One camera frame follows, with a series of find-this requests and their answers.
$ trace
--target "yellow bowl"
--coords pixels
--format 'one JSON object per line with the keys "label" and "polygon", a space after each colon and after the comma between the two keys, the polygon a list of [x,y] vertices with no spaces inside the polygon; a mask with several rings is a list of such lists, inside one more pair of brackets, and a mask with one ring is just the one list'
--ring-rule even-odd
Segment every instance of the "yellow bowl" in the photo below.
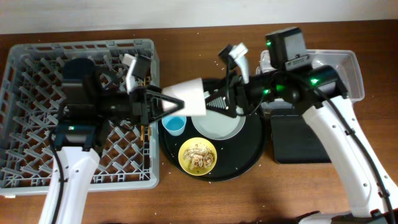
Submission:
{"label": "yellow bowl", "polygon": [[[214,154],[214,163],[210,167],[207,167],[207,168],[195,168],[195,169],[191,170],[191,169],[189,169],[189,166],[190,166],[189,160],[188,159],[184,159],[183,155],[184,155],[184,152],[191,145],[199,143],[199,142],[204,144],[205,146],[207,146],[212,151],[212,153]],[[178,161],[180,163],[180,166],[187,173],[189,173],[191,175],[205,175],[208,172],[210,172],[214,168],[214,166],[216,165],[216,162],[217,162],[217,151],[216,151],[216,148],[214,147],[214,145],[211,142],[209,142],[208,140],[206,140],[204,138],[191,138],[191,139],[188,139],[187,141],[185,141],[182,144],[182,146],[180,148],[180,151],[178,152]]]}

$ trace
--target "white plate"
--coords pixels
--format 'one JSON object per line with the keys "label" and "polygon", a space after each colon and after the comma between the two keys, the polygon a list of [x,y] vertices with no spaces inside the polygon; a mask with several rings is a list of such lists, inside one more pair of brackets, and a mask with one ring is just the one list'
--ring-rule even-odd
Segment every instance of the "white plate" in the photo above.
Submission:
{"label": "white plate", "polygon": [[230,118],[220,113],[206,110],[206,116],[193,116],[192,123],[198,132],[213,140],[229,139],[240,132],[246,117]]}

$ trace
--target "lattice crate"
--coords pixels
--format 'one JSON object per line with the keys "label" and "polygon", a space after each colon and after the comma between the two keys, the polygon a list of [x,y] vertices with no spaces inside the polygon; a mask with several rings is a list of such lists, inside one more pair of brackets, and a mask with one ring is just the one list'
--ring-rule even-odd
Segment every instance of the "lattice crate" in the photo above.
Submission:
{"label": "lattice crate", "polygon": [[[47,136],[58,123],[57,111],[65,99],[61,86],[65,62],[86,57],[119,76],[128,69],[121,63],[126,53],[150,57],[146,83],[159,86],[159,58],[149,39],[13,46],[0,89],[1,195],[48,191],[53,159]],[[103,86],[110,81],[104,74],[100,79]],[[119,89],[126,89],[124,78]],[[110,125],[112,131],[89,191],[155,187],[159,182],[157,124],[137,128],[122,121],[122,126],[133,131]]]}

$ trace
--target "white wall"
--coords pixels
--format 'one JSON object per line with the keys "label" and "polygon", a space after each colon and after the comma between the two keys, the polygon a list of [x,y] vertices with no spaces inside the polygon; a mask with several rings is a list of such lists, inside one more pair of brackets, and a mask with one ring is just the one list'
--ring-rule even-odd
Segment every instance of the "white wall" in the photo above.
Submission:
{"label": "white wall", "polygon": [[1,0],[0,34],[398,19],[398,0]]}

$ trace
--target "brown surface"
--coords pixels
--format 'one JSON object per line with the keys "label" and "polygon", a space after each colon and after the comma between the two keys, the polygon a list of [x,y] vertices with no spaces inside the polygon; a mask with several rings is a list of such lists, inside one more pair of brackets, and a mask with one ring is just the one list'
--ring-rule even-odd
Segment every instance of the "brown surface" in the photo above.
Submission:
{"label": "brown surface", "polygon": [[[221,78],[224,71],[217,55],[226,44],[244,42],[254,70],[265,49],[264,34],[289,26],[302,28],[308,49],[355,52],[366,90],[355,112],[380,161],[397,182],[398,21],[0,35],[0,70],[15,44],[149,38],[160,57],[162,86],[196,77]],[[0,198],[0,223],[37,223],[44,199],[44,195]],[[161,152],[156,188],[90,193],[83,223],[265,222],[313,210],[347,209],[344,189],[331,164],[276,164],[268,148],[241,177],[208,183],[182,174]]]}

